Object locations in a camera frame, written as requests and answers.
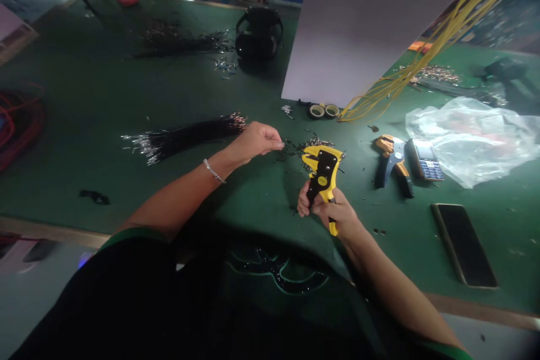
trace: hand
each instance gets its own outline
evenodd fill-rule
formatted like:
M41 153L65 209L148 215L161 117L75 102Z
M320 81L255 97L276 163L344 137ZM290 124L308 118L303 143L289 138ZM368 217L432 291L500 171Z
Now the hand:
M257 155L282 150L284 146L275 128L254 121L225 148L225 151L232 162L242 166Z
M306 181L298 196L298 206L296 209L302 218L309 215L309 200L307 196L309 182L310 180ZM364 230L362 222L358 219L356 212L341 190L335 188L332 190L332 193L336 199L335 204L333 202L325 203L320 194L317 194L317 197L315 197L315 200L313 201L313 212L319 216L324 226L328 229L328 217L334 218L336 220L336 229L338 232L337 237L342 240L347 239L358 230Z

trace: white panel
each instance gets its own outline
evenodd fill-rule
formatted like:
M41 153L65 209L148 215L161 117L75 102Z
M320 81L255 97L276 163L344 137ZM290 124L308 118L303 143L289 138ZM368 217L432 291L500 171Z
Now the white panel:
M344 107L453 0L304 0L282 98Z

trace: headphones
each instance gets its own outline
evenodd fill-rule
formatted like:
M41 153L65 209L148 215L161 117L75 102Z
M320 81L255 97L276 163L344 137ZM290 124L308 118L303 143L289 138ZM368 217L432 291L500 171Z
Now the headphones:
M245 31L240 30L244 21L249 23ZM243 59L273 59L282 37L283 23L277 10L250 6L236 24L236 53Z

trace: plastic bag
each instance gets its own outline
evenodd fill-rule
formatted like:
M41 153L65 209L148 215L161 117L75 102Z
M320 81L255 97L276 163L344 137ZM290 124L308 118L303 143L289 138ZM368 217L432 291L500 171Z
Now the plastic bag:
M540 156L540 117L491 108L473 98L413 110L405 125L411 137L433 143L445 174L464 188L506 176Z

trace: roll of tape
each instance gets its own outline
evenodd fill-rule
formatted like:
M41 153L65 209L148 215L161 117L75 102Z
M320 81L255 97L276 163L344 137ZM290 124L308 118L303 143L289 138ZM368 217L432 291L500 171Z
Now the roll of tape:
M309 116L313 119L319 119L320 117L324 116L325 114L325 107L323 107L319 104L313 104L309 108Z
M325 113L328 118L336 118L339 114L339 107L334 104L328 104L325 107Z

